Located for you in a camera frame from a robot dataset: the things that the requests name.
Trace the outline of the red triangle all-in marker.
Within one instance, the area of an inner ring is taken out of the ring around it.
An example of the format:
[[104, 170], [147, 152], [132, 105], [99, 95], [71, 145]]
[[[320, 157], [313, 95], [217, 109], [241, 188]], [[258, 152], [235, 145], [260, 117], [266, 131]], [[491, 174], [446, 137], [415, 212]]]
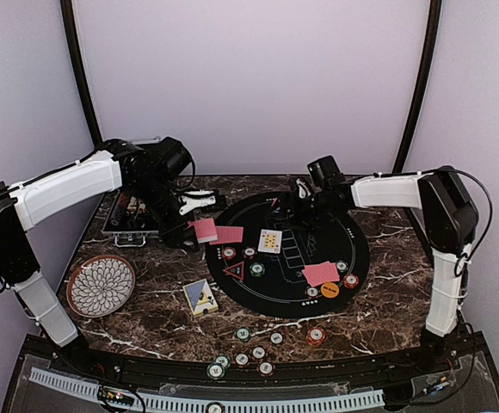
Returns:
[[223, 272], [236, 280], [244, 281], [244, 262], [239, 262], [228, 268], [225, 268]]

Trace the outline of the red 5 chips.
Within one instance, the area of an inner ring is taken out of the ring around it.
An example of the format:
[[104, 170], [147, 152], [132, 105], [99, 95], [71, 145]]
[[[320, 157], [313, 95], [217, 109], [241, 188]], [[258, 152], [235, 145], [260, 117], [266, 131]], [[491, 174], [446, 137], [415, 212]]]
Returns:
[[237, 255], [237, 251], [234, 247], [227, 246], [221, 250], [221, 256], [223, 259], [230, 261]]
[[356, 288], [357, 286], [359, 286], [360, 284], [360, 280], [359, 278], [354, 275], [354, 274], [347, 274], [344, 276], [343, 278], [343, 285], [347, 288], [347, 289], [354, 289]]

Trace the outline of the black orange 100 chip stack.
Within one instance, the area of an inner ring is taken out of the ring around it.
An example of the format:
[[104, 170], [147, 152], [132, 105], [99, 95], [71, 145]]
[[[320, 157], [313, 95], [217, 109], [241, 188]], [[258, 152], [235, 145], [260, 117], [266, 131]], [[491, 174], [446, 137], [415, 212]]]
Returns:
[[280, 332], [274, 332], [270, 335], [269, 340], [273, 343], [273, 345], [278, 345], [284, 341], [284, 338]]

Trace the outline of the orange big blind button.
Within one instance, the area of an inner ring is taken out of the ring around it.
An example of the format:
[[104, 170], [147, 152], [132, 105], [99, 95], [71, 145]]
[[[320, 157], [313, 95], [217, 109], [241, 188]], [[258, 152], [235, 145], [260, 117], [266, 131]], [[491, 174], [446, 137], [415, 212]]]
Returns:
[[320, 293], [326, 299], [335, 299], [340, 294], [340, 287], [335, 282], [325, 282], [320, 286]]

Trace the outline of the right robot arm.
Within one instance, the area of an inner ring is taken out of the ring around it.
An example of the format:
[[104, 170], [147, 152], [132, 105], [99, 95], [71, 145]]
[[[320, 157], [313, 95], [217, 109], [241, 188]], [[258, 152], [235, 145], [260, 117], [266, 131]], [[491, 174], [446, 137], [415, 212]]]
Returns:
[[434, 258], [432, 297], [425, 329], [445, 337], [457, 325], [466, 296], [467, 266], [474, 253], [478, 210], [461, 172], [442, 166], [424, 172], [373, 174], [348, 179], [336, 160], [322, 157], [307, 166], [311, 182], [295, 179], [269, 209], [277, 219], [307, 227], [322, 213], [354, 208], [406, 207], [421, 211]]

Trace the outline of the dealt card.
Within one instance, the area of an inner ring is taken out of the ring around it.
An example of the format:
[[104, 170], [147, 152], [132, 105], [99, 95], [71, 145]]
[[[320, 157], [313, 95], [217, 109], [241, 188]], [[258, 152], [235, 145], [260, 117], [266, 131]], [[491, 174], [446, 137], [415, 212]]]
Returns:
[[340, 280], [340, 275], [339, 273], [337, 275], [333, 275], [333, 276], [318, 276], [318, 277], [307, 277], [305, 276], [308, 284], [311, 286], [311, 287], [317, 287], [317, 286], [320, 286], [322, 285], [323, 283], [325, 282], [338, 282]]
[[210, 241], [210, 245], [226, 244], [226, 243], [241, 243], [243, 241], [242, 226], [217, 226], [216, 232], [218, 238]]

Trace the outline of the red-backed card deck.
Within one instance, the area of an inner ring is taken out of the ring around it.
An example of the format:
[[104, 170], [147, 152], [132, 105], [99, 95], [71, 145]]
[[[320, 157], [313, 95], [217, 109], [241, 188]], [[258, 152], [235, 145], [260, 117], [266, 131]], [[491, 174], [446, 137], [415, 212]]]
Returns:
[[188, 225], [194, 228], [199, 243], [212, 242], [219, 238], [213, 218], [190, 221]]

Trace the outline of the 100 chips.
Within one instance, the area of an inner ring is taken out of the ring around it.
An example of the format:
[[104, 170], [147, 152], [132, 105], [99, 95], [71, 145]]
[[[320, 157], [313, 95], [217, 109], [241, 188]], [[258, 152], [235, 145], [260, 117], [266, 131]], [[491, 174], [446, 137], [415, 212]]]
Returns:
[[245, 259], [253, 259], [256, 256], [256, 249], [253, 247], [246, 247], [243, 250], [243, 257]]
[[315, 287], [307, 287], [305, 289], [305, 295], [309, 299], [316, 299], [317, 297], [320, 296], [320, 292], [317, 288]]

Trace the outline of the red 5 chip stack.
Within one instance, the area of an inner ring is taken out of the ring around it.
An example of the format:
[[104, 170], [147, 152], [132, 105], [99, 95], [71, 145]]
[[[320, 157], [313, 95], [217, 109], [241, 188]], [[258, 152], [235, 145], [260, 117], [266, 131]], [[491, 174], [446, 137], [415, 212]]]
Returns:
[[315, 327], [308, 331], [306, 341], [312, 347], [319, 347], [325, 341], [325, 331], [322, 328]]

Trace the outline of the green 20 chips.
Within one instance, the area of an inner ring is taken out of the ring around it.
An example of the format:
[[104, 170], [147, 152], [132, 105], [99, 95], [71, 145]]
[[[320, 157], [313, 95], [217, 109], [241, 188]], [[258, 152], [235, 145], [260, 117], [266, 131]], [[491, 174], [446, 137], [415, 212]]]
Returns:
[[260, 262], [253, 262], [250, 266], [249, 266], [249, 271], [250, 271], [250, 274], [253, 276], [253, 277], [263, 277], [264, 274], [265, 274], [265, 267], [262, 263]]
[[346, 271], [348, 269], [348, 265], [345, 261], [338, 261], [336, 267], [339, 271]]

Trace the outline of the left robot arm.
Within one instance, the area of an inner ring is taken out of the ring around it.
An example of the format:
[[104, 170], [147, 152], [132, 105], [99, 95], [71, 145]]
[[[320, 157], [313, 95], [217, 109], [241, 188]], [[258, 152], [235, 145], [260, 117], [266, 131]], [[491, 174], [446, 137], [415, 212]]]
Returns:
[[0, 278], [12, 287], [46, 335], [63, 348], [62, 361], [77, 375], [95, 369], [95, 355], [76, 342], [78, 328], [43, 277], [28, 231], [81, 201], [124, 188], [145, 204], [165, 245], [197, 250], [191, 216], [181, 213], [180, 191], [174, 186], [192, 162], [182, 142], [171, 137], [144, 146], [110, 139], [87, 157], [56, 171], [12, 186], [0, 182]]

